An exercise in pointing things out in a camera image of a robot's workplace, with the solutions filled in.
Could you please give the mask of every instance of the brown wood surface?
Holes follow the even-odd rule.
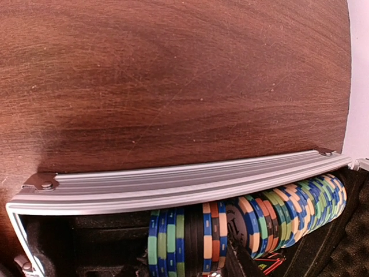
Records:
[[[340,151],[350,78],[344,0],[3,3],[0,204],[38,170]]]

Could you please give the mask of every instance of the open case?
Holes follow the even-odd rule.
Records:
[[[343,214],[284,249],[287,260],[273,273],[312,277],[333,266],[331,255],[347,236],[345,226],[369,180],[368,162],[353,163],[320,149],[158,169],[38,173],[6,209],[32,264],[24,269],[29,276],[136,276],[145,266],[150,210],[227,199],[333,173],[347,190]],[[264,276],[256,265],[250,271],[252,263],[231,242],[223,275]]]

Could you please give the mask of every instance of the wood grain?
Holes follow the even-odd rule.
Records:
[[[2,206],[36,171],[341,151],[343,0],[12,2],[0,38]]]

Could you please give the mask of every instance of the stack of poker chips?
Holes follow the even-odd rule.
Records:
[[[223,201],[152,211],[148,264],[152,277],[208,276],[225,265]]]
[[[331,174],[237,197],[227,203],[228,231],[257,259],[334,220],[346,200]]]

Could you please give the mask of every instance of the white wall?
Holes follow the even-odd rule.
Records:
[[[369,1],[348,0],[352,82],[343,154],[369,158]]]

